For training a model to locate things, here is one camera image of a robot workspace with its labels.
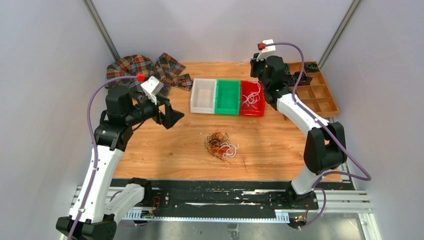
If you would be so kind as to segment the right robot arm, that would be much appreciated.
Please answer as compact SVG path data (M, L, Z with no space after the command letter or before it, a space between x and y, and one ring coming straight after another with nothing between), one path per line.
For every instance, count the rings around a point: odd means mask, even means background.
M286 68L281 57L270 55L260 59L259 53L255 53L250 66L250 75L262 85L266 102L289 118L306 137L305 166L291 181L290 191L285 195L286 203L297 209L306 202L306 194L314 189L317 180L346 162L347 156L341 149L346 145L344 127L320 117L293 94L284 83Z

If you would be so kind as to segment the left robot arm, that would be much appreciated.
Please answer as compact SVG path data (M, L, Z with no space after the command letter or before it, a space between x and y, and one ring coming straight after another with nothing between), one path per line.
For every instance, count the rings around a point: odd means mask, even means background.
M56 229L69 240L112 240L118 224L133 207L155 206L152 183L144 178L130 179L109 203L106 197L133 128L152 119L170 129L184 117L160 94L134 104L130 89L124 85L110 87L105 103L98 127L89 127L92 156L80 194L68 216L56 222Z

